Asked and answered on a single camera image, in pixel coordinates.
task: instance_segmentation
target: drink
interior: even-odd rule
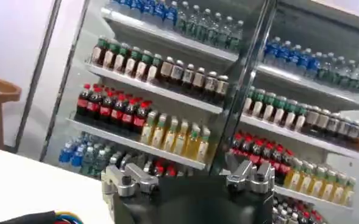
[[[177,2],[172,1],[171,6],[168,7],[163,21],[163,28],[166,30],[174,30],[177,21]]]
[[[211,25],[210,9],[205,9],[202,18],[199,20],[196,27],[196,38],[203,43],[208,37],[208,30]]]
[[[210,28],[207,31],[207,37],[205,41],[206,44],[211,46],[217,46],[220,24],[221,24],[221,14],[216,12],[215,17],[213,18],[213,21],[210,24]]]
[[[176,32],[185,35],[186,34],[186,24],[188,19],[189,12],[189,3],[186,1],[182,2],[181,7],[178,10],[178,17],[176,23]]]
[[[199,6],[193,6],[193,12],[191,13],[187,25],[186,25],[186,36],[195,38],[197,34],[197,24],[199,21]]]
[[[176,117],[171,118],[171,126],[167,131],[166,137],[163,140],[162,150],[171,152],[175,144],[175,138],[177,134],[178,119]]]

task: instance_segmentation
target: white label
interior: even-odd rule
[[[330,196],[331,196],[331,191],[332,191],[333,185],[332,184],[327,184],[325,189],[324,189],[324,193],[323,193],[323,197],[322,199],[324,200],[329,200]]]
[[[338,187],[335,190],[335,194],[333,195],[333,199],[332,202],[339,204],[340,200],[342,199],[342,195],[343,195],[343,188],[342,187]]]
[[[198,161],[204,162],[204,160],[205,160],[205,155],[206,155],[206,152],[207,152],[207,150],[208,150],[208,146],[209,146],[209,143],[208,143],[208,142],[202,142],[202,143],[199,145],[198,154],[197,154],[197,160],[198,160]]]
[[[117,55],[116,61],[114,62],[114,70],[121,71],[121,69],[123,68],[123,63],[124,63],[124,56],[120,54]]]
[[[163,129],[158,129],[154,133],[154,137],[152,138],[151,146],[155,148],[160,148],[160,143],[162,142]]]
[[[300,174],[299,173],[293,174],[293,176],[291,177],[289,189],[296,190],[299,180],[300,180]]]
[[[175,147],[174,147],[174,153],[178,154],[178,155],[181,155],[184,144],[185,144],[185,138],[181,137],[181,136],[178,136],[177,141],[175,143]]]
[[[148,142],[149,142],[149,137],[150,136],[151,136],[151,127],[145,126],[143,128],[143,132],[141,133],[140,142],[147,145]]]
[[[174,143],[174,139],[175,139],[175,133],[168,133],[162,149],[164,151],[171,152],[171,147],[172,144]]]
[[[302,181],[302,185],[299,192],[306,194],[310,183],[311,183],[311,178],[305,177],[304,180]]]
[[[128,60],[128,62],[126,63],[126,68],[125,68],[125,75],[132,75],[133,68],[135,67],[135,63],[136,63],[136,61],[133,59]]]
[[[103,67],[105,69],[108,69],[108,67],[110,66],[113,56],[114,56],[114,54],[111,51],[106,52],[105,59],[104,59],[104,65],[103,65]]]
[[[314,196],[314,197],[318,197],[322,185],[323,185],[323,182],[322,182],[322,181],[319,181],[319,180],[316,181],[316,182],[314,183],[314,185],[313,185],[313,190],[312,190],[311,195]]]

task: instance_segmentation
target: plastic bottle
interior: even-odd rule
[[[196,28],[196,38],[203,43],[207,40],[208,30],[211,26],[210,9],[205,9],[202,18],[199,20]]]
[[[176,32],[186,35],[187,19],[189,16],[189,3],[183,1],[178,9]]]
[[[174,30],[174,26],[177,22],[177,2],[172,1],[171,6],[168,7],[165,15],[165,20],[163,21],[163,28],[166,30]]]
[[[197,24],[199,21],[199,6],[193,6],[193,12],[191,13],[187,25],[186,25],[186,36],[195,38],[197,34]]]

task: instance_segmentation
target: red label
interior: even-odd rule
[[[99,109],[99,104],[89,102],[87,104],[87,109],[90,110],[90,111],[97,111]]]
[[[101,115],[109,116],[110,115],[110,108],[107,107],[101,107]]]
[[[138,117],[135,117],[135,120],[133,122],[134,125],[139,126],[139,127],[144,126],[144,123],[145,123],[145,119],[140,119]]]
[[[77,100],[77,106],[78,107],[87,107],[88,100],[78,99]]]

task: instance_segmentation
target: clear bottle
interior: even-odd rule
[[[172,1],[171,6],[168,7],[165,15],[165,20],[163,21],[163,28],[166,30],[174,30],[174,26],[177,21],[178,9],[177,2]]]
[[[220,29],[220,34],[218,37],[218,47],[221,49],[229,48],[229,36],[231,34],[232,21],[233,21],[232,17],[227,16],[224,25]]]
[[[187,25],[188,16],[189,16],[189,3],[183,1],[178,9],[176,32],[182,35],[186,34],[186,25]]]
[[[216,12],[206,37],[205,43],[207,45],[217,46],[219,32],[220,32],[220,24],[221,24],[221,14],[219,12]]]
[[[210,9],[205,9],[202,18],[199,20],[196,28],[196,38],[203,43],[207,39],[208,30],[211,26]]]
[[[186,26],[186,36],[195,38],[197,34],[197,24],[199,21],[199,6],[193,6],[193,12],[191,13]]]

